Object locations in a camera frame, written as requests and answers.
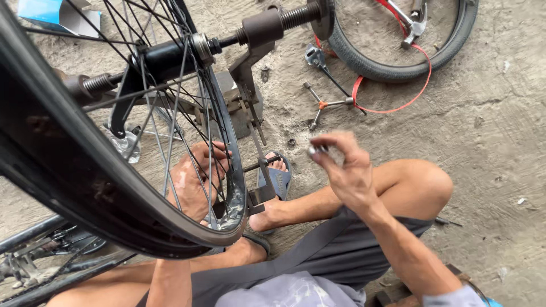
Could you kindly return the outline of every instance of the man's left hand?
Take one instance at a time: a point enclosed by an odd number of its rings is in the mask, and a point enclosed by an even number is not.
[[[212,157],[209,156],[209,146],[206,142],[202,141],[193,145],[191,148],[191,151],[195,156],[193,162],[192,156],[189,153],[186,153],[170,171],[182,212],[196,222],[203,220],[209,213],[209,201],[207,197],[212,199],[212,204],[215,202],[218,192],[214,186],[219,189],[220,179],[223,179],[225,176],[224,170],[228,170],[228,158],[225,154],[225,144],[217,141],[213,141],[213,143],[215,146],[212,147]],[[208,179],[209,159],[212,159],[212,174],[211,178]],[[212,186],[212,191],[209,195],[209,183],[211,180],[214,186]],[[167,200],[173,206],[178,207],[174,199],[174,193],[170,188]]]

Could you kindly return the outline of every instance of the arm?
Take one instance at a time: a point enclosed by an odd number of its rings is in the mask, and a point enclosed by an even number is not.
[[[157,260],[146,307],[171,306],[192,306],[189,260]]]
[[[317,153],[312,158],[327,171],[334,193],[366,223],[394,272],[419,299],[424,294],[434,296],[462,287],[459,279],[393,218],[377,197],[372,184],[370,155],[358,147],[352,133],[321,135],[311,143],[336,146],[345,155],[341,167],[325,153]]]
[[[213,160],[212,165],[214,167],[215,163],[220,163],[223,166],[223,169],[219,168],[219,173],[212,172],[212,183],[218,185],[218,175],[220,177],[225,175],[223,170],[228,168],[228,163],[227,156],[222,151],[225,150],[224,144],[214,143],[218,147],[214,148],[218,161]],[[198,176],[201,176],[205,186],[209,185],[209,180],[205,176],[205,173],[208,173],[209,147],[204,142],[200,142],[192,147],[192,152],[197,162],[205,166],[205,169],[197,174],[192,167],[191,158],[184,155],[171,170],[171,177],[182,212],[196,222],[201,222],[209,212],[209,204]],[[215,190],[213,190],[210,197],[212,199],[216,198]],[[170,191],[167,200],[174,207],[177,207],[172,191]],[[158,259],[156,262],[146,307],[171,306],[192,306],[192,280],[189,260]]]
[[[460,280],[442,261],[390,215],[379,198],[357,214],[375,235],[394,272],[418,298],[424,294],[445,294],[462,287]]]

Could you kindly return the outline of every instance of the blue box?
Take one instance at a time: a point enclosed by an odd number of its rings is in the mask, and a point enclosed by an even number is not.
[[[91,5],[85,0],[72,3],[100,30],[100,12],[82,10]],[[97,31],[64,0],[19,0],[19,17],[42,28],[74,35],[99,37]]]

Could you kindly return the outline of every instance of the blue sandal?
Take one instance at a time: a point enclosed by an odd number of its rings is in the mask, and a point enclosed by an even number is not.
[[[288,159],[286,159],[286,157],[278,151],[271,150],[265,155],[269,154],[270,152],[281,156],[282,162],[284,162],[286,165],[286,172],[283,172],[279,169],[269,168],[269,178],[271,179],[271,183],[273,184],[273,188],[275,189],[275,194],[277,194],[280,200],[286,200],[288,196],[288,190],[290,190],[290,184],[292,183],[292,166],[290,165]],[[265,186],[265,177],[262,173],[262,170],[258,168],[257,187],[262,186]],[[260,232],[260,234],[271,234],[274,231],[274,229],[271,229],[268,231]]]

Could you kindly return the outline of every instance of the black tire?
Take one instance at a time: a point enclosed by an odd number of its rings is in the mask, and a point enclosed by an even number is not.
[[[430,57],[432,71],[442,68],[461,50],[466,39],[472,32],[472,27],[478,13],[479,0],[469,4],[468,0],[459,0],[458,17],[449,39],[440,50]],[[410,66],[393,66],[381,64],[361,54],[347,39],[340,27],[339,21],[334,22],[334,32],[328,39],[330,47],[337,56],[356,73],[374,81],[400,83],[412,81],[429,72],[427,61]]]
[[[205,73],[211,100],[220,101],[212,68]],[[170,205],[114,149],[3,2],[0,75],[4,93],[0,173],[68,221],[127,249],[160,258],[196,257],[242,236],[246,186],[224,103],[218,103],[218,112],[223,115],[227,149],[233,152],[227,199],[241,209],[232,227],[213,230]]]

